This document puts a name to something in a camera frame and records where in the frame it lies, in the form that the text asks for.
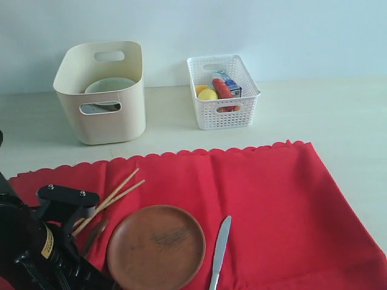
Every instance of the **wooden plate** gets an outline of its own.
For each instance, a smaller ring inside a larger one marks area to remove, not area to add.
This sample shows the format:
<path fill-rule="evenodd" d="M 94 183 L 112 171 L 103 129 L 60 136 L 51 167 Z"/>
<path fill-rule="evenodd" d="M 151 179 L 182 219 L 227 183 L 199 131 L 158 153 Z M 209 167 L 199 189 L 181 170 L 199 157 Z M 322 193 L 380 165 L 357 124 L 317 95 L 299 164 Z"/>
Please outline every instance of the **wooden plate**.
<path fill-rule="evenodd" d="M 205 252 L 203 230 L 192 215 L 154 205 L 118 225 L 107 260 L 111 275 L 126 290 L 176 290 L 195 277 Z"/>

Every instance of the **white plastic basket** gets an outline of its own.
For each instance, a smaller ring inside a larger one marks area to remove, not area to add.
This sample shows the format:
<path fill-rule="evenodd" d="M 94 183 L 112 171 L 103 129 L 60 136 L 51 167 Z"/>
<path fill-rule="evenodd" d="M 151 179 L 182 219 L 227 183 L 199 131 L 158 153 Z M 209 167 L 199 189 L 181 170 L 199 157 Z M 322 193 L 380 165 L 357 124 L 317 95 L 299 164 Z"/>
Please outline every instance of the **white plastic basket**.
<path fill-rule="evenodd" d="M 246 127 L 253 121 L 258 96 L 261 94 L 251 78 L 242 58 L 237 54 L 222 56 L 191 57 L 187 59 L 192 101 L 199 128 L 202 130 L 228 129 Z M 195 86 L 209 85 L 212 73 L 226 69 L 227 74 L 242 87 L 240 98 L 202 101 L 196 96 Z M 225 106 L 239 106 L 235 112 L 218 112 Z"/>
<path fill-rule="evenodd" d="M 122 58 L 115 59 L 116 53 Z M 101 54 L 102 59 L 98 59 L 96 56 Z M 118 91 L 84 94 L 90 84 L 110 77 L 132 79 L 136 84 Z M 63 58 L 53 86 L 71 127 L 85 144 L 130 141 L 145 130 L 143 55 L 135 42 L 94 42 L 72 47 Z M 90 114 L 81 110 L 82 105 L 105 102 L 119 103 L 120 107 L 118 111 Z"/>

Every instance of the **white table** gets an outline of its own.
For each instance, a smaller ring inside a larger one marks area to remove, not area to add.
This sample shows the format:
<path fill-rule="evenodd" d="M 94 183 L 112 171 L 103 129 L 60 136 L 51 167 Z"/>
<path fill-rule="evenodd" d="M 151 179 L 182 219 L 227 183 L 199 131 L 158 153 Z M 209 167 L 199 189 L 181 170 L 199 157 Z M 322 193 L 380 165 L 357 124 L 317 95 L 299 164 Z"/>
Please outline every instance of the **white table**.
<path fill-rule="evenodd" d="M 203 131 L 188 87 L 146 90 L 146 132 L 119 144 L 79 143 L 55 93 L 0 96 L 0 170 L 17 173 L 118 156 L 311 141 L 348 202 L 387 252 L 387 77 L 259 83 L 253 124 Z"/>

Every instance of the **butter knife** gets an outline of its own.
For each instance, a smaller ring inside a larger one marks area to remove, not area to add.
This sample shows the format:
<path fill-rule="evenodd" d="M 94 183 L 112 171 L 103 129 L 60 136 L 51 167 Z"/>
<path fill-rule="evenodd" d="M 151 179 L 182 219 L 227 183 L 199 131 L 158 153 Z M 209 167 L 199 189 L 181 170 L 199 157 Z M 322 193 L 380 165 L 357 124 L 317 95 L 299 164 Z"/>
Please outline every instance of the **butter knife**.
<path fill-rule="evenodd" d="M 227 241 L 229 239 L 230 227 L 231 216 L 228 216 L 222 222 L 222 226 L 220 226 L 218 233 L 218 239 L 216 240 L 215 254 L 213 256 L 212 263 L 212 278 L 209 290 L 216 290 L 216 287 L 218 286 L 220 269 L 222 268 L 224 252 L 226 251 Z"/>

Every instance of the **scalloped edge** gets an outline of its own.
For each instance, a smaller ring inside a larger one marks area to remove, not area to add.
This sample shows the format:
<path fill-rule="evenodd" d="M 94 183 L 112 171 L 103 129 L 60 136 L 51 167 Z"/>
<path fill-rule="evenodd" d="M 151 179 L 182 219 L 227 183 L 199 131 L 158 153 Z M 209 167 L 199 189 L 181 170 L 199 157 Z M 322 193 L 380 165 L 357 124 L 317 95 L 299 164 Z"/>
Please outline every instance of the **scalloped edge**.
<path fill-rule="evenodd" d="M 98 161 L 95 161 L 95 162 L 84 161 L 84 162 L 78 163 L 78 164 L 73 165 L 73 166 L 68 165 L 68 164 L 64 164 L 64 165 L 61 165 L 61 166 L 58 166 L 58 167 L 55 167 L 55 168 L 41 168 L 41 169 L 37 169 L 35 171 L 22 172 L 22 173 L 18 173 L 14 177 L 11 177 L 9 179 L 9 181 L 12 181 L 12 180 L 14 180 L 16 178 L 19 178 L 19 177 L 21 177 L 22 175 L 25 175 L 25 174 L 43 173 L 43 172 L 52 171 L 52 170 L 60 170 L 60 169 L 64 169 L 64 168 L 67 168 L 67 167 L 76 168 L 76 167 L 85 166 L 86 164 L 88 166 L 96 166 L 98 164 L 103 164 L 103 163 L 117 162 L 118 160 L 129 161 L 129 160 L 138 160 L 138 159 L 142 160 L 142 159 L 145 159 L 145 158 L 165 158 L 165 157 L 170 157 L 170 156 L 217 155 L 217 154 L 224 154 L 224 153 L 237 153 L 237 152 L 243 152 L 243 151 L 257 152 L 257 151 L 262 151 L 262 150 L 283 149 L 283 148 L 291 148 L 293 146 L 303 146 L 304 144 L 310 144 L 310 143 L 305 143 L 303 141 L 295 141 L 294 143 L 292 143 L 290 140 L 287 140 L 286 142 L 275 142 L 272 145 L 265 145 L 265 146 L 258 146 L 258 147 L 249 146 L 249 147 L 245 147 L 243 149 L 240 149 L 240 148 L 237 148 L 237 147 L 231 147 L 231 148 L 228 148 L 226 150 L 224 150 L 224 149 L 217 149 L 217 148 L 206 150 L 206 149 L 198 148 L 198 149 L 195 149 L 193 151 L 189 151 L 189 150 L 185 150 L 184 149 L 184 150 L 178 151 L 177 153 L 174 153 L 174 152 L 164 152 L 164 153 L 161 153 L 161 154 L 150 153 L 150 154 L 147 154 L 145 156 L 133 155 L 133 156 L 131 156 L 129 158 L 125 158 L 125 157 L 119 156 L 119 157 L 113 158 L 112 160 L 103 159 L 103 160 L 98 160 Z"/>

